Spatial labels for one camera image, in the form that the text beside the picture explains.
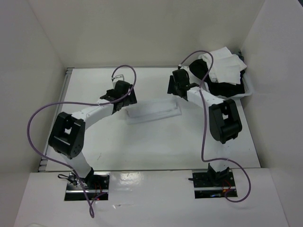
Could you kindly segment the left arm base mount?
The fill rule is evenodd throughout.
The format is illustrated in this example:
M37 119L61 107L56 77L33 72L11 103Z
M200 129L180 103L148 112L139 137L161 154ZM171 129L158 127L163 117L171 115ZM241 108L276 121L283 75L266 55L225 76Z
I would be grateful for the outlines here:
M68 175L58 174L59 179L67 180L66 191L65 191L65 201L85 201L85 195L83 189L80 185L79 180L76 178L74 173L69 173ZM88 186L83 181L83 186L87 193L90 201L96 199L98 201L108 200L108 189L110 182L110 174L96 172L95 177L97 178L90 186Z

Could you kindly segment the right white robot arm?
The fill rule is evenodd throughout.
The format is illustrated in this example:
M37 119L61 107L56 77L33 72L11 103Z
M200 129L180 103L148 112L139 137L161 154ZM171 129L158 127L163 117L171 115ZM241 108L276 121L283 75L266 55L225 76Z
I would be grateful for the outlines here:
M194 103L204 111L204 129L201 148L201 159L208 163L207 180L213 186L218 186L224 175L229 172L229 158L222 152L217 157L205 159L206 134L217 142L225 144L234 140L242 131L242 123L234 100L224 100L205 91L197 83L190 83L189 74L185 69L172 72L169 78L168 94L179 96Z

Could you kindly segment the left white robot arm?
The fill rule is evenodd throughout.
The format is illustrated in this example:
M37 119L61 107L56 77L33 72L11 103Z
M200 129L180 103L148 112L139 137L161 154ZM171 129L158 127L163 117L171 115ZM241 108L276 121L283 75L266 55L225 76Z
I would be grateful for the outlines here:
M77 183L83 189L94 184L94 170L82 153L85 131L101 119L136 103L133 85L119 80L113 89L107 90L100 97L96 106L89 106L72 114L61 112L57 115L48 145L61 154L70 169L77 172Z

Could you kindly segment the light white skirt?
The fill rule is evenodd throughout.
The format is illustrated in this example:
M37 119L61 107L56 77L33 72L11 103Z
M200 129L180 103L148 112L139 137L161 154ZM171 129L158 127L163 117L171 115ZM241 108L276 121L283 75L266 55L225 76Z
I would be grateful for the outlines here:
M152 122L182 115L181 108L175 98L138 102L127 107L125 111L128 124Z

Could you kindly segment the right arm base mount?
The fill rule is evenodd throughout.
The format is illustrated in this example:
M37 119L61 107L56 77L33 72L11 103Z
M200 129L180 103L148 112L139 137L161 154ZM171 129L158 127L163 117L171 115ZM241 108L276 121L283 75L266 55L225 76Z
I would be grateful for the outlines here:
M233 173L229 167L216 172L208 164L206 170L193 171L188 178L193 183L195 199L237 197Z

